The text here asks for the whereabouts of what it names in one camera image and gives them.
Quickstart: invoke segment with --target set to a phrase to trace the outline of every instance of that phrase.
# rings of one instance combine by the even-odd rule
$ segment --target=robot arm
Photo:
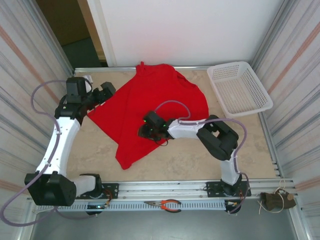
[[[46,153],[35,173],[28,173],[24,183],[28,184],[48,164],[48,158],[53,152],[57,134],[60,134],[57,149],[51,163],[41,177],[28,190],[37,205],[71,206],[75,198],[89,192],[97,197],[102,192],[102,183],[98,174],[83,174],[77,179],[67,178],[67,162],[73,141],[80,129],[83,118],[88,110],[103,104],[115,93],[110,82],[92,90],[88,79],[71,77],[66,81],[67,94],[55,110],[59,129],[54,126]]]
[[[178,138],[199,139],[209,153],[220,160],[223,191],[226,195],[233,196],[242,181],[242,175],[236,171],[234,160],[239,136],[223,121],[203,123],[213,119],[218,117],[210,115],[207,119],[196,121],[178,119],[165,121],[154,111],[150,111],[143,118],[145,124],[139,129],[138,135],[154,141]]]

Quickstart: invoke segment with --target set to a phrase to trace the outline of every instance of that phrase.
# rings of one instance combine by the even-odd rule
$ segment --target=white plastic basket
[[[207,73],[226,118],[256,114],[274,105],[259,78],[245,61],[211,66]]]

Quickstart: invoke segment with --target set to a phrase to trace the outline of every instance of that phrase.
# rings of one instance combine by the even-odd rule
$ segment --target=red t-shirt
[[[138,129],[144,124],[143,117],[167,100],[185,104],[191,112],[189,120],[209,116],[206,98],[195,84],[170,65],[149,66],[143,62],[136,66],[136,75],[129,82],[88,114],[118,143],[115,157],[124,170],[159,147],[153,140],[138,136]],[[188,116],[187,110],[174,102],[164,104],[157,114],[166,121]]]

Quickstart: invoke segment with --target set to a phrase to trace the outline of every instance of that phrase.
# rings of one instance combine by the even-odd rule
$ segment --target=red-handled pliers
[[[180,201],[174,200],[174,199],[168,199],[168,200],[162,200],[162,201],[145,201],[144,203],[149,204],[151,206],[155,206],[155,207],[161,207],[161,209],[166,210],[167,212],[173,213],[173,214],[181,212],[181,209],[170,209],[165,206],[165,204],[168,204],[168,203],[181,205]]]

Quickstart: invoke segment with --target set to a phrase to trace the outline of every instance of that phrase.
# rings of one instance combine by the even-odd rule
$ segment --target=table surface
[[[210,80],[205,70],[179,71],[204,93],[209,113],[224,118]],[[91,75],[93,87],[108,81],[116,89],[121,88],[135,71],[78,73]],[[249,178],[275,178],[265,136],[257,114],[237,118],[247,128],[248,136],[238,153],[238,167]],[[242,128],[227,123],[243,138]],[[123,170],[116,156],[118,144],[108,137],[88,117],[85,117],[74,139],[67,165],[68,178],[83,173],[100,174],[102,181],[173,181],[220,179],[220,161],[213,158],[198,139],[170,140],[165,147],[158,147],[132,166]]]

